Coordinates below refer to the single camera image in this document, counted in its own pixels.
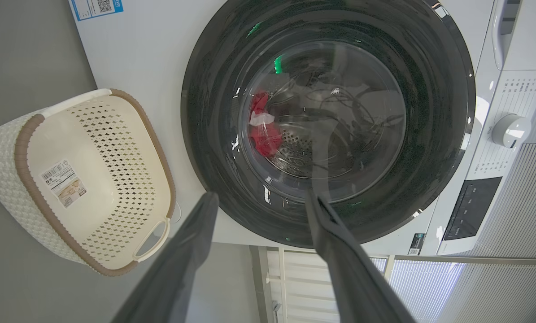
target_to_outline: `gray floor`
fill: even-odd
[[[66,0],[0,1],[0,125],[94,88]],[[46,250],[0,204],[0,322],[109,322],[150,262],[103,277]],[[213,245],[188,316],[258,321],[247,246]]]

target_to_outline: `green light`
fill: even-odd
[[[274,61],[274,70],[276,70],[276,74],[282,73],[282,55]]]
[[[251,35],[254,31],[256,31],[256,29],[258,29],[258,27],[260,27],[260,24],[261,24],[261,23],[262,23],[261,21],[258,22],[258,23],[254,26],[254,28],[252,28],[252,30],[248,33],[248,35]]]

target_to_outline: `qr code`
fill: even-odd
[[[112,0],[98,0],[98,8],[100,12],[111,12],[112,11]]]

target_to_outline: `basket handle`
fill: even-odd
[[[154,230],[161,223],[164,223],[166,227],[164,228],[164,233],[162,233],[162,236],[160,237],[159,241],[153,247],[151,247],[150,250],[145,252],[143,255],[137,256],[136,253],[140,251],[140,248],[144,245],[146,240],[152,235]],[[158,251],[164,245],[164,243],[166,242],[166,239],[168,238],[168,233],[169,232],[170,232],[170,219],[166,218],[166,219],[163,219],[161,221],[158,221],[158,223],[156,223],[154,225],[153,229],[146,235],[146,237],[144,237],[144,239],[142,239],[141,243],[138,245],[136,250],[134,250],[134,252],[132,254],[132,258],[134,260],[136,260],[137,262],[143,262],[146,259],[148,259],[150,256],[152,256],[154,253],[156,253],[156,251]]]

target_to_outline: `laundry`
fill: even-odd
[[[264,111],[268,98],[266,92],[258,92],[254,96],[249,124],[253,126],[250,137],[256,144],[256,151],[264,157],[271,158],[282,145],[282,134],[274,123],[274,116]]]

